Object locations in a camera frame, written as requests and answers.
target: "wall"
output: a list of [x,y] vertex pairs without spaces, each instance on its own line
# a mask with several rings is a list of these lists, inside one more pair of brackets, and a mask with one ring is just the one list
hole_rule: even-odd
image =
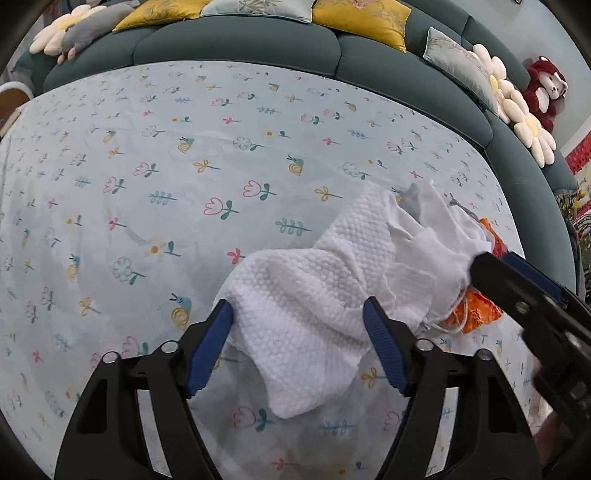
[[520,60],[548,57],[569,84],[556,118],[558,148],[591,116],[591,70],[555,16],[539,0],[452,0],[499,37]]

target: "orange cloth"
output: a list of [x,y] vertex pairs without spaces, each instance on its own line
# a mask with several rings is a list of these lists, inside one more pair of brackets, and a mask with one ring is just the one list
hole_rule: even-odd
[[[491,253],[495,257],[502,257],[509,251],[509,249],[503,243],[501,237],[499,237],[492,229],[491,223],[486,218],[481,218],[480,223],[495,237],[495,245],[493,246]],[[503,311],[499,307],[487,299],[482,293],[479,293],[472,288],[466,290],[465,300],[466,301],[461,302],[454,312],[442,322],[445,326],[453,327],[462,323],[464,318],[464,306],[466,303],[468,315],[466,324],[462,329],[463,333],[473,332],[481,325],[488,325],[489,323],[498,320],[503,315]]]

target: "metal bolt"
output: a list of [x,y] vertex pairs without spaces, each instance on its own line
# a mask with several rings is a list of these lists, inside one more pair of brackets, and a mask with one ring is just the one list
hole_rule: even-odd
[[119,358],[119,354],[117,352],[107,352],[103,355],[103,362],[106,364],[112,364]]
[[433,342],[431,340],[427,340],[426,338],[419,338],[419,340],[417,340],[417,343],[415,343],[414,346],[422,352],[430,352],[431,350],[433,350],[433,347],[435,347],[435,345],[433,345]]
[[178,349],[178,343],[171,340],[160,347],[164,353],[174,353]]
[[490,350],[487,350],[486,348],[481,348],[476,352],[476,354],[478,355],[478,358],[480,360],[484,360],[485,362],[492,360],[492,353]]
[[525,315],[530,311],[530,306],[524,301],[518,301],[515,304],[515,310],[517,310],[522,315]]

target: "teddy bear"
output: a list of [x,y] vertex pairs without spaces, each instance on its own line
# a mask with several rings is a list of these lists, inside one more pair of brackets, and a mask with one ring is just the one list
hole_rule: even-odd
[[546,57],[539,57],[527,71],[531,80],[523,97],[530,112],[548,132],[552,132],[554,123],[550,117],[556,116],[556,100],[566,95],[569,84]]
[[61,55],[57,59],[57,64],[61,65],[66,59],[73,59],[76,54],[86,49],[97,38],[107,35],[138,5],[138,0],[111,5],[70,26],[61,41]]
[[31,54],[43,52],[49,57],[57,57],[61,53],[61,41],[66,36],[66,30],[79,21],[105,9],[104,5],[91,8],[90,5],[79,5],[72,13],[56,18],[33,38],[29,48]]
[[472,54],[490,74],[489,81],[498,104],[499,118],[507,125],[513,123],[513,132],[530,149],[540,168],[552,165],[556,142],[552,134],[530,112],[521,92],[507,79],[507,70],[502,60],[499,57],[491,58],[486,47],[480,44],[473,46]]

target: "textured white cloth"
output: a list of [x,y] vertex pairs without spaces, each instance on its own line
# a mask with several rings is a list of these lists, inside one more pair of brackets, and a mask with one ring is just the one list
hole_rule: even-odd
[[416,330],[445,319],[469,283],[472,258],[490,251],[485,229],[418,187],[419,222],[390,192],[368,184],[309,249],[249,255],[217,299],[235,311],[230,342],[250,356],[281,418],[341,395],[371,348],[362,306],[376,296]]

